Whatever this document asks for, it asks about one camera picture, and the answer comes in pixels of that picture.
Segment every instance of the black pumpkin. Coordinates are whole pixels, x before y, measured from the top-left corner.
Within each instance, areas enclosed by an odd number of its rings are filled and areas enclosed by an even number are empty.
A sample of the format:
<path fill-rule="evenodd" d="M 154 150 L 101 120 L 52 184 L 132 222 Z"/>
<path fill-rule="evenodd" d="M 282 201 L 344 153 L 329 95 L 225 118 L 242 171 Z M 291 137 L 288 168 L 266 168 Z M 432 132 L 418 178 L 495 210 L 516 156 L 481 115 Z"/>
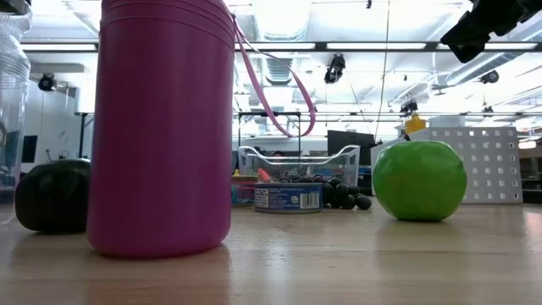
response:
<path fill-rule="evenodd" d="M 80 233 L 86 230 L 91 163 L 85 159 L 40 164 L 15 190 L 15 213 L 29 230 Z"/>

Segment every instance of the table surface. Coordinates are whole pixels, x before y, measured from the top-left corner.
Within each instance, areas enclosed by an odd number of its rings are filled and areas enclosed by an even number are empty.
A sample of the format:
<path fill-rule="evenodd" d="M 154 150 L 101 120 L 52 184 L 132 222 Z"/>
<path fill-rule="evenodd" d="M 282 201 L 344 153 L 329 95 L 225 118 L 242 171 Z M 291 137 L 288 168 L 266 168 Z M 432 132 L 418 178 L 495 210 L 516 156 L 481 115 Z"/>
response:
<path fill-rule="evenodd" d="M 0 304 L 541 304 L 542 207 L 463 206 L 446 222 L 372 211 L 233 212 L 223 246 L 167 260 L 83 235 L 0 227 Z"/>

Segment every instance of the yellow object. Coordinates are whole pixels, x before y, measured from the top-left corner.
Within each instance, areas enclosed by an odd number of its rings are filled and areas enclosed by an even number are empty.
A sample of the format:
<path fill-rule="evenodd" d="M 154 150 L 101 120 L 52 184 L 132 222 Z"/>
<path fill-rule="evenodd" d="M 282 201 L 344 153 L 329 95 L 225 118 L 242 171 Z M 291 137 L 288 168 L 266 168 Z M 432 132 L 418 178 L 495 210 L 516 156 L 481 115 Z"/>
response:
<path fill-rule="evenodd" d="M 426 129 L 427 121 L 425 119 L 420 119 L 417 114 L 413 114 L 412 118 L 405 122 L 405 132 L 411 134 L 415 131 Z"/>

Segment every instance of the clear plastic bin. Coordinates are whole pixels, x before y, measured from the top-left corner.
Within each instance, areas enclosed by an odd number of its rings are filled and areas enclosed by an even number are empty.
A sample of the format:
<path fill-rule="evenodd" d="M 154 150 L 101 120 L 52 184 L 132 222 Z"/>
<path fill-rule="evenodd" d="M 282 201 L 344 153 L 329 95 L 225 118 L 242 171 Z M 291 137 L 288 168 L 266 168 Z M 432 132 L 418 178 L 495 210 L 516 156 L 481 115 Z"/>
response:
<path fill-rule="evenodd" d="M 239 147 L 239 171 L 241 175 L 257 175 L 264 183 L 278 183 L 292 175 L 307 179 L 322 175 L 327 180 L 339 178 L 348 186 L 356 186 L 359 153 L 360 147 L 352 145 L 330 157 L 265 157 L 253 147 Z"/>

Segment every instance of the white crate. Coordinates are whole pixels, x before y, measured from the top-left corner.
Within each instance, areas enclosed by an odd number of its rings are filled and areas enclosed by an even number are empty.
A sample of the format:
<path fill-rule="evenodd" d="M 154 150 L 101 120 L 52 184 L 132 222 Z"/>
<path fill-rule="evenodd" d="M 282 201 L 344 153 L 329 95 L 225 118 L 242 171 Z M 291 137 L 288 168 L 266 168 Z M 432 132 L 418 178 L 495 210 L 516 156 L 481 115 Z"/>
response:
<path fill-rule="evenodd" d="M 413 141 L 448 143 L 463 160 L 467 194 L 463 203 L 518 203 L 523 201 L 517 133 L 514 127 L 429 127 L 410 135 Z M 402 138 L 371 149 L 374 169 L 380 151 Z"/>

